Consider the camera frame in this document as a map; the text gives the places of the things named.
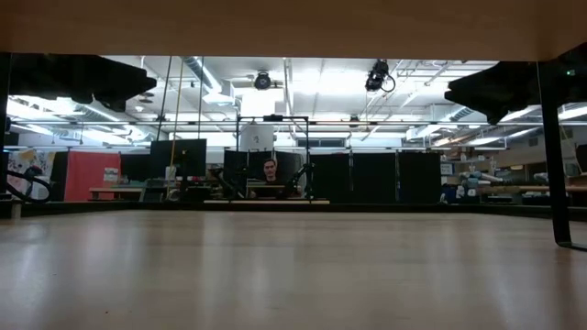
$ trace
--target computer monitor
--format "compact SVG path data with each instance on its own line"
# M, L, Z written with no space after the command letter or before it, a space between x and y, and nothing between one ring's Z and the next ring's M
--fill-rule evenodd
M172 145L173 141L169 140L150 143L150 168L153 178L165 177L165 168L170 165L172 160ZM173 164L179 165L178 174L205 176L205 149L205 138L175 140Z

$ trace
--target security camera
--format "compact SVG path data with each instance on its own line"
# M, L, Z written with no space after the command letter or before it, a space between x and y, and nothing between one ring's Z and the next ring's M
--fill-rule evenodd
M271 88L271 78L269 78L268 72L260 71L259 74L257 74L257 78L255 79L255 88L260 91Z
M365 89L367 92L377 92L381 89L384 92L389 93L395 89L395 80L389 74L389 66L387 65L386 60L377 60L368 74L369 76L367 77L367 82L365 83ZM383 84L388 78L393 81L393 88L390 90L385 90L383 89Z

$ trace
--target black curtain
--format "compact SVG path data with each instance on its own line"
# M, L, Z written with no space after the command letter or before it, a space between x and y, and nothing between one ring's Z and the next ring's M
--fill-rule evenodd
M352 155L353 203L395 203L395 154Z
M60 151L55 153L53 159L53 170L51 171L51 200L63 202L65 200L65 182L67 181L67 158L69 152Z
M120 154L120 175L143 182L150 178L150 155Z
M398 164L401 203L438 203L441 191L439 154L402 152Z
M247 167L247 153L242 151L224 150L224 173L223 178L226 182L239 182L244 187L244 178L237 175Z
M271 151L251 151L249 152L249 166L248 166L248 177L250 179L257 179L265 181L265 172L263 171L263 165L265 160L271 159Z
M331 203L348 203L350 200L349 155L312 155L315 164L312 187L314 196Z
M292 152L275 151L277 160L277 180L289 181L302 167L302 155Z

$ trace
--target red wall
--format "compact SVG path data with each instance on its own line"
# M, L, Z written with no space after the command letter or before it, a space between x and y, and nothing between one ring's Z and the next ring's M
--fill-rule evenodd
M104 182L105 168L118 169L120 173L120 155L70 151L67 159L65 202L87 201L92 197L90 188L103 188L114 184ZM108 198L105 194L101 194L101 197Z

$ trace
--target black metal table leg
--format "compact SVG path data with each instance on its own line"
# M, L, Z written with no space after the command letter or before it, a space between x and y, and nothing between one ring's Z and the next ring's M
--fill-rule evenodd
M560 147L559 107L552 88L552 79L548 71L538 64L538 79L542 102L542 120L544 127L545 149L547 153L548 186L550 189L550 207L552 210L552 227L557 244L565 248L587 251L587 247L573 244L570 238L569 207L565 188L565 174Z
M0 194L6 192L6 173L5 167L5 129L6 129L6 108L8 107L8 87L10 86L10 70L12 67L12 54L6 52L0 52L0 127L2 134L0 134Z

